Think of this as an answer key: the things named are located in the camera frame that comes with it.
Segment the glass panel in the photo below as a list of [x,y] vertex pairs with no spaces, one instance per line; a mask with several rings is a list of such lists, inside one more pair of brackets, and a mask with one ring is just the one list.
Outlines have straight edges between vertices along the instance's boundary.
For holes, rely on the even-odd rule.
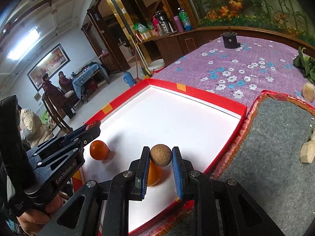
[[315,28],[296,0],[190,0],[200,26],[263,28],[315,46]]

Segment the gray felt mat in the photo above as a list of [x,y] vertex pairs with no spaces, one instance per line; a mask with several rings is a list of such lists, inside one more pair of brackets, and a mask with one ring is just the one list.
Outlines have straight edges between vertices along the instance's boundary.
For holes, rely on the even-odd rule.
[[[315,162],[301,163],[299,153],[315,120],[298,106],[271,98],[259,112],[220,180],[235,178],[285,235],[303,235],[315,217]],[[166,235],[193,235],[192,215]]]

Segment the orange flower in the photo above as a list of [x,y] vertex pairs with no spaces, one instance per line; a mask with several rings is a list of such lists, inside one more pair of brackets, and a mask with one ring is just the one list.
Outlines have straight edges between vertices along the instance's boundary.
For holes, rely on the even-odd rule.
[[215,13],[215,10],[208,12],[208,18],[215,20],[218,17],[218,15]]
[[232,18],[237,15],[238,15],[237,11],[230,11],[229,18]]
[[222,6],[221,10],[219,10],[222,15],[221,16],[227,16],[227,13],[229,12],[229,8],[227,6]]
[[230,1],[230,4],[231,4],[237,11],[242,8],[242,4],[241,4],[240,2],[236,2],[236,1],[231,0],[231,1]]

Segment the person in beige jacket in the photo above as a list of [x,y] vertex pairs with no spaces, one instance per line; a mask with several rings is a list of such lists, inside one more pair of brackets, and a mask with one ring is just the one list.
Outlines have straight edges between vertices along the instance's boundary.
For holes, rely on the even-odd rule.
[[19,106],[21,136],[30,143],[31,148],[53,137],[48,127],[42,124],[40,118],[30,109],[22,109]]

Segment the blue tablecloth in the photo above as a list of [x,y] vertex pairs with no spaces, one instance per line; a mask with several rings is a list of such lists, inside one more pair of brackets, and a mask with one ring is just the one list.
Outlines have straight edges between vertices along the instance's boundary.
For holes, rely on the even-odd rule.
[[103,67],[101,67],[100,64],[95,63],[91,65],[85,72],[80,74],[78,77],[74,78],[72,81],[74,91],[76,92],[76,95],[78,98],[81,99],[82,92],[84,90],[83,84],[85,84],[98,69],[101,70],[106,82],[109,84],[109,78],[108,75]]

